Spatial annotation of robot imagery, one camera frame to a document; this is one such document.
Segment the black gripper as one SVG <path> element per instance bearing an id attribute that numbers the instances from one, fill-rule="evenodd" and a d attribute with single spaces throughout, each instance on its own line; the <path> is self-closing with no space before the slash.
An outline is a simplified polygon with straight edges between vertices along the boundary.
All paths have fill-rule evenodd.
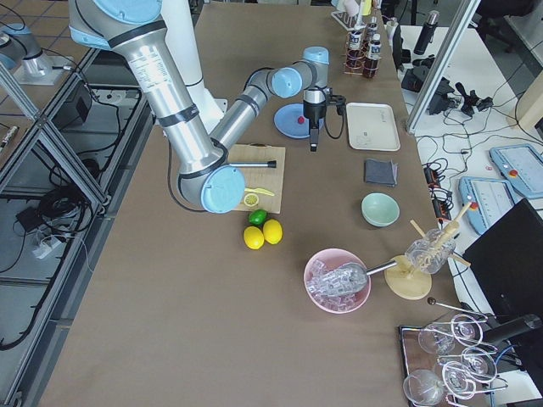
<path id="1" fill-rule="evenodd" d="M 315 152 L 319 144 L 319 123 L 325 116 L 327 110 L 326 93 L 318 87 L 304 91 L 303 114 L 309 121 L 309 143 L 310 151 Z"/>

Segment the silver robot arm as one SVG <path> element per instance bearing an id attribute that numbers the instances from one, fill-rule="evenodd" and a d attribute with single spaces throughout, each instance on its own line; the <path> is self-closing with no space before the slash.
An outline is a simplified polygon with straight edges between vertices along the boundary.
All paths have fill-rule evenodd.
<path id="1" fill-rule="evenodd" d="M 61 76 L 53 62 L 54 58 L 45 54 L 25 24 L 1 27 L 1 64 L 7 70 L 14 70 L 19 84 L 53 86 Z"/>
<path id="2" fill-rule="evenodd" d="M 214 126 L 201 118 L 203 89 L 193 20 L 186 1 L 71 1 L 74 42 L 118 53 L 129 65 L 180 160 L 179 193 L 200 211 L 223 214 L 242 201 L 244 175 L 228 163 L 237 142 L 273 96 L 304 95 L 311 148 L 327 108 L 329 53 L 308 47 L 288 67 L 259 70 Z"/>

